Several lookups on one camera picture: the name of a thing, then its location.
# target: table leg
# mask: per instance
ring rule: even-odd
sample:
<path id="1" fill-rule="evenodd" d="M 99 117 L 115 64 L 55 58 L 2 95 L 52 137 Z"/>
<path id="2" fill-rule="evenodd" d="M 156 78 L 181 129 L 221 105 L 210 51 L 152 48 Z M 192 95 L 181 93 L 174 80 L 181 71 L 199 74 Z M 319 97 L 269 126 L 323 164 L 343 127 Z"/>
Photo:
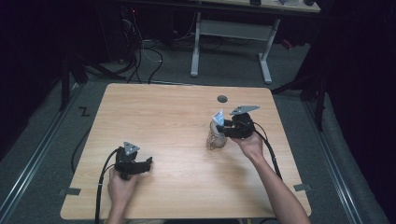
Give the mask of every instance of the table leg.
<path id="1" fill-rule="evenodd" d="M 201 32 L 201 12 L 197 12 L 197 22 L 196 22 L 196 28 L 195 28 L 195 43 L 194 43 L 194 51 L 192 53 L 192 62 L 191 62 L 191 76 L 192 77 L 198 77 L 200 32 Z"/>
<path id="2" fill-rule="evenodd" d="M 262 66 L 262 75 L 264 77 L 265 84 L 272 83 L 271 74 L 270 74 L 270 71 L 268 69 L 268 64 L 267 64 L 267 56 L 268 56 L 268 53 L 270 52 L 271 46 L 274 42 L 274 38 L 275 38 L 277 27 L 279 26 L 279 23 L 280 23 L 280 19 L 276 19 L 274 21 L 274 25 L 272 26 L 271 33 L 270 33 L 270 36 L 267 41 L 267 46 L 266 46 L 264 52 L 259 54 L 260 65 Z"/>

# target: white metal stand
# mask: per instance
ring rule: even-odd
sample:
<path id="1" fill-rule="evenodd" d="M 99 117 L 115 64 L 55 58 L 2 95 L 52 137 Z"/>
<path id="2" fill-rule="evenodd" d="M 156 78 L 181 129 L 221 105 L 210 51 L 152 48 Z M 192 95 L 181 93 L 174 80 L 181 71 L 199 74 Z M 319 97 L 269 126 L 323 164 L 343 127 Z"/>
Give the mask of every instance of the white metal stand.
<path id="1" fill-rule="evenodd" d="M 266 60 L 274 41 L 279 23 L 280 19 L 276 19 L 273 26 L 261 26 L 227 21 L 201 20 L 201 13 L 197 13 L 195 43 L 191 62 L 191 76 L 198 76 L 200 35 L 217 35 L 266 41 L 267 44 L 263 53 L 259 54 L 259 60 L 262 66 L 264 82 L 266 84 L 271 84 L 272 79 Z"/>

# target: gray carpet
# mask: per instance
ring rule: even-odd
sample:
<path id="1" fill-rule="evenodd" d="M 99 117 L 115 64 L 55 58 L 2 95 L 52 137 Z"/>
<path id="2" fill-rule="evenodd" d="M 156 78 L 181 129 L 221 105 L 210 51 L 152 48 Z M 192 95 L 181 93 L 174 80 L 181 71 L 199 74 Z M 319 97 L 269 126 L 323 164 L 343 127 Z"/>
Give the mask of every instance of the gray carpet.
<path id="1" fill-rule="evenodd" d="M 308 46 L 286 50 L 282 46 L 273 45 L 268 57 L 269 69 L 272 73 L 273 84 L 263 84 L 261 68 L 256 54 L 260 51 L 260 43 L 250 43 L 244 46 L 236 45 L 239 40 L 229 40 L 233 44 L 204 43 L 201 51 L 200 74 L 190 77 L 191 46 L 174 45 L 172 48 L 158 44 L 153 49 L 163 56 L 163 65 L 153 76 L 155 81 L 186 83 L 193 85 L 216 86 L 246 86 L 274 89 L 294 79 Z M 155 52 L 146 50 L 142 56 L 139 68 L 141 80 L 147 80 L 152 71 L 159 64 L 159 57 Z M 117 70 L 121 65 L 107 63 L 106 67 Z M 22 194 L 8 223 L 92 223 L 92 221 L 62 220 L 60 211 L 64 196 L 61 189 L 67 189 L 73 177 L 71 158 L 78 142 L 83 138 L 94 120 L 104 90 L 108 83 L 119 82 L 106 77 L 90 75 L 86 85 L 79 88 L 80 93 L 70 105 L 58 132 L 53 136 L 48 152 L 40 163 L 33 179 Z M 325 161 L 322 143 L 318 138 L 316 127 L 312 125 L 312 118 L 307 113 L 305 103 L 300 101 L 298 92 L 287 91 L 275 95 L 276 106 L 284 125 L 290 148 L 296 160 L 301 178 L 305 184 L 311 186 L 307 192 L 312 207 L 312 223 L 349 223 L 347 212 L 339 198 L 332 180 L 331 171 Z M 60 106 L 60 84 L 55 86 L 46 101 L 37 109 L 30 119 L 29 125 L 21 135 L 7 156 L 1 161 L 0 201 L 4 202 L 12 190 L 25 165 L 32 157 L 40 140 L 46 133 L 51 122 L 55 119 Z M 87 107 L 86 114 L 81 116 Z M 351 195 L 360 211 L 361 223 L 388 223 L 375 197 L 367 187 L 359 167 L 350 155 L 347 144 L 339 130 L 331 102 L 326 99 L 326 110 L 323 117 L 323 135 L 332 150 L 334 159 L 339 165 Z M 78 163 L 79 155 L 85 140 L 77 150 L 74 164 Z"/>

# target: gray tape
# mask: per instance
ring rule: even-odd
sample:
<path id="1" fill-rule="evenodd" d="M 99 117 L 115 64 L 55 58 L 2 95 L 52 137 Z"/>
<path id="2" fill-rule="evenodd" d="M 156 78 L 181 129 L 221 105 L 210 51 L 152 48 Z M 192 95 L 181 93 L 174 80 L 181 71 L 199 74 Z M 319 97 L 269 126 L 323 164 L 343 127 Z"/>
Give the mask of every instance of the gray tape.
<path id="1" fill-rule="evenodd" d="M 304 190 L 305 192 L 311 190 L 311 186 L 309 184 L 299 184 L 299 185 L 294 185 L 294 189 L 296 191 L 301 191 Z"/>
<path id="2" fill-rule="evenodd" d="M 81 189 L 72 189 L 72 188 L 61 189 L 59 191 L 59 196 L 66 196 L 67 194 L 68 195 L 79 195 L 80 192 L 81 192 Z"/>

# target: person's right hand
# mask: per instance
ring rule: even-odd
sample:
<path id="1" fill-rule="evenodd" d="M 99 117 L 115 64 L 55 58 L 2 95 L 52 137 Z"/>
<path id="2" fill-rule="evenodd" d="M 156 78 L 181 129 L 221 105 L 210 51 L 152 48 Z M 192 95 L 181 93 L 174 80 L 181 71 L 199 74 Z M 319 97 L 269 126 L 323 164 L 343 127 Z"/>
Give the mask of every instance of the person's right hand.
<path id="1" fill-rule="evenodd" d="M 109 171 L 108 193 L 113 205 L 125 207 L 134 193 L 134 186 L 139 175 L 132 175 L 130 180 L 121 179 L 120 172 L 111 168 Z"/>
<path id="2" fill-rule="evenodd" d="M 257 133 L 253 132 L 249 138 L 232 138 L 232 140 L 241 147 L 244 155 L 251 161 L 264 158 L 262 155 L 262 138 Z"/>

